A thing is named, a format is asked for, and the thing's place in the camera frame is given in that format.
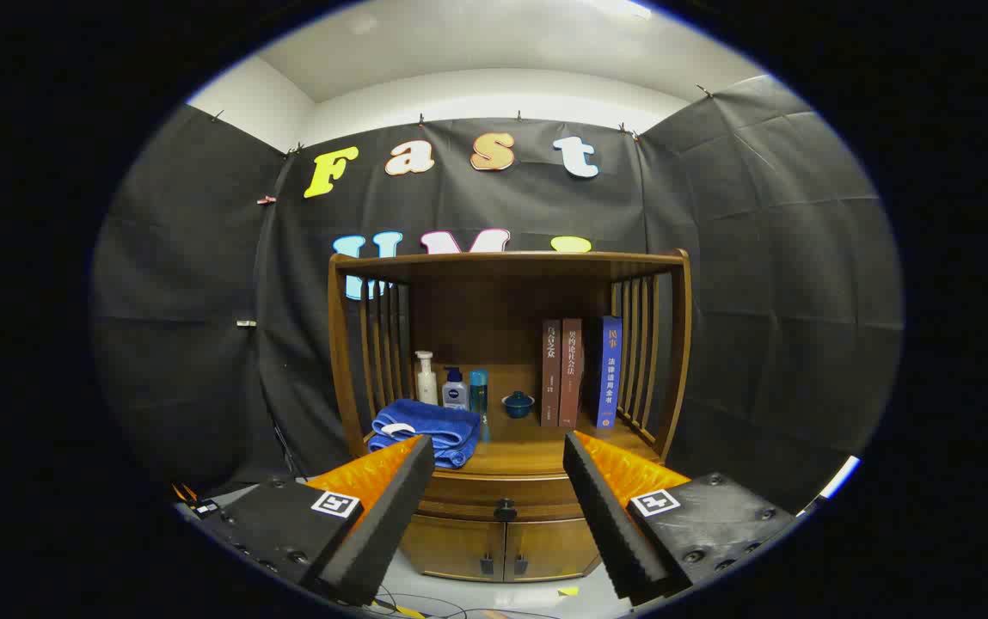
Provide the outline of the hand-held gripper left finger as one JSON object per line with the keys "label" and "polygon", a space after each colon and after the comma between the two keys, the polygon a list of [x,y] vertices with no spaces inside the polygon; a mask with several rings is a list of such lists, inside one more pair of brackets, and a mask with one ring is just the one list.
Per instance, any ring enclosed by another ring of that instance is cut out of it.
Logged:
{"label": "hand-held gripper left finger", "polygon": [[187,496],[212,540],[305,591],[367,606],[434,471],[433,442],[414,436],[311,481],[259,483],[229,503]]}

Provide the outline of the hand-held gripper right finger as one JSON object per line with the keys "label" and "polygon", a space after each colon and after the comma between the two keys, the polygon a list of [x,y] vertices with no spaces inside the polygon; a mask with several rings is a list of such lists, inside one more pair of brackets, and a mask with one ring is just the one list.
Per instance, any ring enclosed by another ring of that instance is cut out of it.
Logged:
{"label": "hand-held gripper right finger", "polygon": [[728,475],[689,478],[572,431],[563,467],[620,598],[635,606],[734,571],[797,525]]}

